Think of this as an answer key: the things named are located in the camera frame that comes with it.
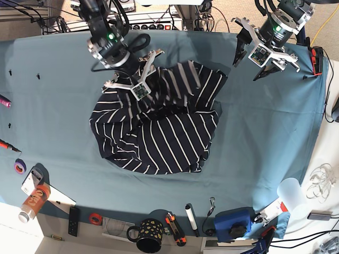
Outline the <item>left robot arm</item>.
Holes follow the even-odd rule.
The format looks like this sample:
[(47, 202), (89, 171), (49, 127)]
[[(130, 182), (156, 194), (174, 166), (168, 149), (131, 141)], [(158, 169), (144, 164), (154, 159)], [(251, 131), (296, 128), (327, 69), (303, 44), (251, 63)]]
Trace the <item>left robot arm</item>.
[(261, 68), (254, 81), (270, 74), (284, 71), (291, 64), (300, 71), (298, 57), (287, 53), (284, 45), (292, 35), (299, 43), (305, 40), (305, 25), (315, 11), (315, 4), (306, 1), (280, 1), (277, 7), (272, 1), (264, 1), (258, 10), (267, 17), (262, 27), (250, 24), (247, 18), (233, 18), (242, 27), (237, 35), (237, 47), (233, 66), (237, 67), (244, 57)]

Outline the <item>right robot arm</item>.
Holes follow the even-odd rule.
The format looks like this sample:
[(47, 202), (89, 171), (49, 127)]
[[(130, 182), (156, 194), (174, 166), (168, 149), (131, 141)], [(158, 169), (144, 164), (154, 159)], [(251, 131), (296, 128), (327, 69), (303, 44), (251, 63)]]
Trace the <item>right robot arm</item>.
[(113, 71), (112, 79), (104, 86), (129, 90), (139, 101), (151, 94), (147, 78), (156, 71), (155, 58), (164, 52), (152, 50), (137, 58), (135, 53), (149, 45), (150, 36), (143, 33), (126, 44), (124, 37), (130, 30), (129, 20), (121, 4), (113, 3), (117, 8), (114, 21), (108, 19), (111, 9), (107, 1), (80, 1), (79, 17), (87, 23), (92, 36), (87, 41), (88, 50), (96, 59), (91, 71)]

